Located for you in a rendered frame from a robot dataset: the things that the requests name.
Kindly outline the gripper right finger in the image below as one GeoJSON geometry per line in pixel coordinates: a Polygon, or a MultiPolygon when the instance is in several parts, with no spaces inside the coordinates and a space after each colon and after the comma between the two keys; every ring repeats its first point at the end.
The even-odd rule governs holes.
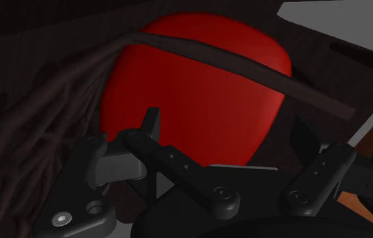
{"type": "Polygon", "coordinates": [[[373,238],[373,156],[296,117],[290,144],[305,168],[279,198],[281,238],[373,238]]]}

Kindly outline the red round fruit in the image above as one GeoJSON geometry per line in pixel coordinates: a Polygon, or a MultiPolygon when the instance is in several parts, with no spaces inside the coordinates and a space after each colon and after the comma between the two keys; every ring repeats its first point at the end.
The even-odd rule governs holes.
{"type": "MultiPolygon", "coordinates": [[[[291,74],[287,52],[260,30],[224,16],[187,12],[149,23],[145,32],[195,39],[291,74]]],[[[162,145],[202,166],[244,166],[272,126],[284,95],[242,76],[146,45],[129,45],[116,60],[100,108],[109,140],[138,128],[160,109],[162,145]]]]}

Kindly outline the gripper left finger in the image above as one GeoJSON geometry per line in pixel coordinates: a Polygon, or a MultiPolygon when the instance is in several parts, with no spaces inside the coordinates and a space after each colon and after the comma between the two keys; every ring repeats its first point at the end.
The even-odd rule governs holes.
{"type": "MultiPolygon", "coordinates": [[[[146,200],[157,199],[156,174],[162,173],[217,220],[238,214],[241,196],[172,146],[158,143],[160,110],[147,110],[140,128],[119,132],[116,141],[147,170],[146,200]]],[[[85,137],[73,148],[33,226],[33,238],[106,238],[116,227],[116,207],[96,190],[97,162],[107,136],[85,137]]]]}

